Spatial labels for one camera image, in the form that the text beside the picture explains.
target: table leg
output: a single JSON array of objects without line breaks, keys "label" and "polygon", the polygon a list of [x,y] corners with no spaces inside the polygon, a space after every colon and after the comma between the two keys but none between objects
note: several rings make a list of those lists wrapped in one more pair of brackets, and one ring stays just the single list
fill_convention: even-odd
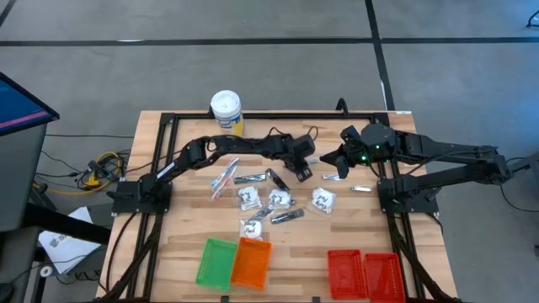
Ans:
[{"label": "table leg", "polygon": [[53,231],[77,239],[107,245],[110,230],[102,226],[73,219],[45,207],[28,203],[23,219],[24,226],[38,226],[46,231]]}]

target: gray floor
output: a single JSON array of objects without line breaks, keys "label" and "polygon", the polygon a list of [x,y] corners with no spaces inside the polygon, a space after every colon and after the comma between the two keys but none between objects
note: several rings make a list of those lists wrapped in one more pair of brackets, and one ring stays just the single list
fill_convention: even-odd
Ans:
[{"label": "gray floor", "polygon": [[[0,10],[7,3],[0,0]],[[382,38],[526,37],[539,2],[374,0]],[[370,37],[361,0],[18,0],[0,40]],[[539,150],[539,44],[384,45],[396,109],[439,141]],[[384,109],[372,45],[2,47],[0,70],[60,112],[50,133],[132,135],[143,109],[206,109],[223,88],[246,109]],[[131,140],[47,138],[44,150],[76,167]],[[433,164],[430,171],[443,168]],[[57,162],[39,171],[66,173]],[[505,185],[514,204],[539,210],[531,176]],[[54,195],[62,211],[107,205],[102,195]],[[442,190],[441,219],[463,300],[535,302],[539,214],[511,209],[499,188]],[[90,300],[96,284],[49,279],[44,302]]]}]

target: computer monitor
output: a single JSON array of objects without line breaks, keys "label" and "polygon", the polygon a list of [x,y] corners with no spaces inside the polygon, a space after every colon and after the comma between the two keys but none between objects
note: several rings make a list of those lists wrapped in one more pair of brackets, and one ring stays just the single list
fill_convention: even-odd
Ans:
[{"label": "computer monitor", "polygon": [[60,119],[60,115],[0,72],[0,136]]}]

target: red basket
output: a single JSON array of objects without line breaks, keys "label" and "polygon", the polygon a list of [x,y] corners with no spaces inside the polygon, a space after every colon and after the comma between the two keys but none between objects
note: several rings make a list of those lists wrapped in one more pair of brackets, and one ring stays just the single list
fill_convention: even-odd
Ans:
[{"label": "red basket", "polygon": [[328,251],[329,287],[334,300],[366,299],[367,288],[357,249]]},{"label": "red basket", "polygon": [[366,253],[365,272],[371,303],[406,302],[397,254]]}]

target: white paper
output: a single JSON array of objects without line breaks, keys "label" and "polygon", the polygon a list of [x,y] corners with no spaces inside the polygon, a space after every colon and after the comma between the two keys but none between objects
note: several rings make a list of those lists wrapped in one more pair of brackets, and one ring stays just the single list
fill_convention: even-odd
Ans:
[{"label": "white paper", "polygon": [[[74,219],[93,224],[90,214],[88,213],[88,208],[86,207],[80,207],[69,214],[69,216]],[[49,255],[49,258],[54,263],[56,270],[60,274],[64,274],[71,268],[75,267],[84,260],[86,255],[89,255],[97,247],[99,247],[98,243],[83,241],[50,231],[41,232],[39,239],[41,245],[47,252],[47,255]],[[67,261],[72,258],[75,259],[71,262],[56,263],[58,261]]]}]

